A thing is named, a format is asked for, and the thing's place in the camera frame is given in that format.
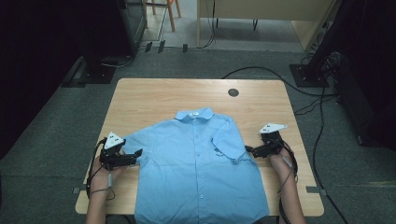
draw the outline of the wooden table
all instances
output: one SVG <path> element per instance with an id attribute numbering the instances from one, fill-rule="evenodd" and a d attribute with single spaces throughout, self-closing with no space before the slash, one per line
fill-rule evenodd
<path id="1" fill-rule="evenodd" d="M 197 0 L 197 47 L 201 18 L 213 17 L 214 0 Z M 341 0 L 216 0 L 214 18 L 291 21 L 304 50 L 309 50 L 319 29 L 336 13 Z"/>
<path id="2" fill-rule="evenodd" d="M 229 89 L 237 89 L 232 97 Z M 293 115 L 285 86 L 278 80 L 237 79 L 171 79 L 124 78 L 114 92 L 105 123 L 98 141 L 109 132 L 124 136 L 156 122 L 173 119 L 179 110 L 193 110 L 209 106 L 215 113 L 231 116 L 244 139 L 245 145 L 262 145 L 259 129 L 266 123 L 286 124 L 280 131 L 290 145 L 299 165 L 297 183 L 305 216 L 321 216 L 323 204 L 318 193 L 308 193 L 306 187 L 315 187 L 303 140 Z M 268 158 L 257 158 L 262 182 L 267 194 L 271 216 L 278 215 L 278 177 Z M 133 214 L 136 200 L 138 166 L 131 167 L 114 184 L 117 197 L 107 202 L 109 214 Z M 88 199 L 85 190 L 78 196 L 76 210 L 87 212 Z"/>

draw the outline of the gray carpet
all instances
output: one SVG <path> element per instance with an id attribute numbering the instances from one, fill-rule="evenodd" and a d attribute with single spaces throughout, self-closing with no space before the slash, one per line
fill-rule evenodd
<path id="1" fill-rule="evenodd" d="M 79 187 L 87 171 L 106 111 L 123 77 L 222 78 L 247 66 L 264 66 L 294 85 L 290 63 L 300 63 L 304 53 L 166 48 L 139 51 L 132 63 L 119 68 L 108 85 L 59 88 L 0 161 L 3 207 L 0 223 L 82 223 L 75 211 Z M 247 69 L 228 78 L 277 79 L 261 69 Z M 294 109 L 316 98 L 287 86 Z M 321 89 L 303 89 L 321 93 Z M 323 104 L 324 131 L 317 150 L 317 168 L 327 192 L 349 223 L 393 223 L 395 220 L 396 153 L 386 148 L 360 147 L 356 134 L 336 99 Z M 320 129 L 318 108 L 297 116 L 304 145 L 311 160 Z M 308 217 L 309 223 L 342 223 L 329 201 L 325 213 Z M 266 217 L 264 223 L 275 223 Z M 126 223 L 114 219 L 110 223 Z"/>

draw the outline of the human arm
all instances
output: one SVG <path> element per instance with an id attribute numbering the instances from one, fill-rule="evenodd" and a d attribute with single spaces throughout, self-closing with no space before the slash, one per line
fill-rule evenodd
<path id="1" fill-rule="evenodd" d="M 113 183 L 126 168 L 127 167 L 118 167 L 111 171 Z M 96 171 L 97 173 L 94 175 L 91 181 L 91 195 L 85 220 L 86 224 L 106 223 L 106 199 L 108 193 L 111 191 L 110 187 L 108 186 L 109 171 L 105 168 L 102 168 L 99 158 L 96 158 L 93 162 L 92 172 L 95 173 Z"/>
<path id="2" fill-rule="evenodd" d="M 279 175 L 281 186 L 280 199 L 286 217 L 293 224 L 305 224 L 303 209 L 297 191 L 297 184 L 294 178 L 294 172 L 289 168 L 284 158 L 290 163 L 291 158 L 285 149 L 282 149 L 278 155 L 270 156 L 271 164 Z M 285 223 L 280 217 L 279 223 Z"/>

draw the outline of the short-sleeved shirt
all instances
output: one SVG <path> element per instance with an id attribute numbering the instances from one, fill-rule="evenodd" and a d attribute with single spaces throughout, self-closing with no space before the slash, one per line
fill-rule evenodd
<path id="1" fill-rule="evenodd" d="M 233 119 L 211 108 L 179 111 L 124 137 L 142 148 L 137 223 L 253 223 L 269 214 L 257 163 Z"/>

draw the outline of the chair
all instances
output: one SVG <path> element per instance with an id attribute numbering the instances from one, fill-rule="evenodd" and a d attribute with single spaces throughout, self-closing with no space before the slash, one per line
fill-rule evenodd
<path id="1" fill-rule="evenodd" d="M 168 8 L 168 13 L 169 13 L 169 20 L 171 21 L 171 26 L 172 26 L 172 32 L 175 31 L 175 22 L 173 19 L 173 12 L 172 12 L 172 4 L 174 2 L 176 2 L 176 7 L 177 7 L 177 15 L 179 17 L 181 17 L 181 11 L 180 11 L 180 6 L 178 5 L 178 0 L 165 0 L 166 3 L 161 4 L 161 3 L 155 3 L 155 0 L 151 0 L 151 2 L 149 2 L 149 0 L 144 0 L 143 4 L 145 7 L 145 14 L 147 17 L 147 7 L 152 7 L 152 14 L 155 15 L 155 7 L 166 7 Z"/>

